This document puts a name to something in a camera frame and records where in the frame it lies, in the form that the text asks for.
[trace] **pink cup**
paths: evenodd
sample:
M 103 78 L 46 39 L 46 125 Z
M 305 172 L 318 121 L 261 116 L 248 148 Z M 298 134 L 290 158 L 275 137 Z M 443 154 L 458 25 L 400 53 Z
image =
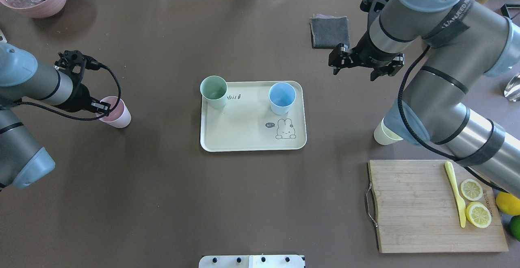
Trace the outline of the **pink cup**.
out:
M 115 105 L 115 102 L 117 102 L 117 96 L 107 96 L 101 101 L 109 103 L 110 108 L 112 108 Z M 124 128 L 128 126 L 131 120 L 132 116 L 130 115 L 130 112 L 128 111 L 128 108 L 126 107 L 125 102 L 123 100 L 119 101 L 117 107 L 107 117 L 99 119 L 99 121 L 107 123 L 110 126 L 116 128 Z
M 0 3 L 9 7 L 13 11 L 31 18 L 45 18 L 57 14 L 64 6 L 67 0 L 45 0 L 37 5 L 27 8 L 15 8 L 9 6 L 5 0 L 0 0 Z

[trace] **pink bucket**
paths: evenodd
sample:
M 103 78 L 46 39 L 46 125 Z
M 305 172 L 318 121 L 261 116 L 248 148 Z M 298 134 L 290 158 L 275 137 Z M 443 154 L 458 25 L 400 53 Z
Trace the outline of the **pink bucket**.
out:
M 0 0 L 0 3 L 9 7 L 13 11 L 31 18 L 45 18 L 57 14 L 64 6 L 67 0 L 45 0 L 37 5 L 27 8 L 15 8 L 9 6 L 5 0 Z

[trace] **green cup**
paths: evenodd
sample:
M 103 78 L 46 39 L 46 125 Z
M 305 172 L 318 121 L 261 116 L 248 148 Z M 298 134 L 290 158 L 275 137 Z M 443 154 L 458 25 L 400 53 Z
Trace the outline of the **green cup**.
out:
M 224 107 L 227 102 L 227 83 L 220 76 L 208 76 L 200 84 L 200 93 L 210 107 Z

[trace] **yellow knife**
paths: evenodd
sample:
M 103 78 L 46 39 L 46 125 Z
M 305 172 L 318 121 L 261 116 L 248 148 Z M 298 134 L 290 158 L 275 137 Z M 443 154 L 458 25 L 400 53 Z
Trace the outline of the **yellow knife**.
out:
M 444 163 L 444 168 L 446 169 L 451 188 L 453 189 L 453 194 L 455 195 L 455 203 L 457 203 L 457 209 L 459 210 L 460 227 L 466 227 L 466 202 L 459 194 L 459 187 L 457 186 L 457 179 L 455 178 L 455 170 L 453 169 L 451 161 L 446 161 Z

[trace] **cutting board handle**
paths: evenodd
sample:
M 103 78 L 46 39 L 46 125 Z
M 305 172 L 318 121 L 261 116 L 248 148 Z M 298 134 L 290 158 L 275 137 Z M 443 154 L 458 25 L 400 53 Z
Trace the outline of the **cutting board handle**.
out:
M 364 195 L 364 197 L 366 198 L 366 214 L 368 214 L 368 217 L 370 217 L 370 219 L 372 220 L 372 222 L 374 223 L 374 227 L 377 229 L 379 227 L 379 224 L 377 224 L 377 221 L 375 221 L 374 217 L 375 217 L 375 214 L 374 216 L 372 217 L 371 214 L 370 214 L 370 209 L 369 209 L 369 206 L 370 206 L 370 203 L 368 202 L 368 193 L 372 190 L 372 182 L 370 182 L 370 185 L 368 185 L 368 190 L 366 190 L 366 194 Z

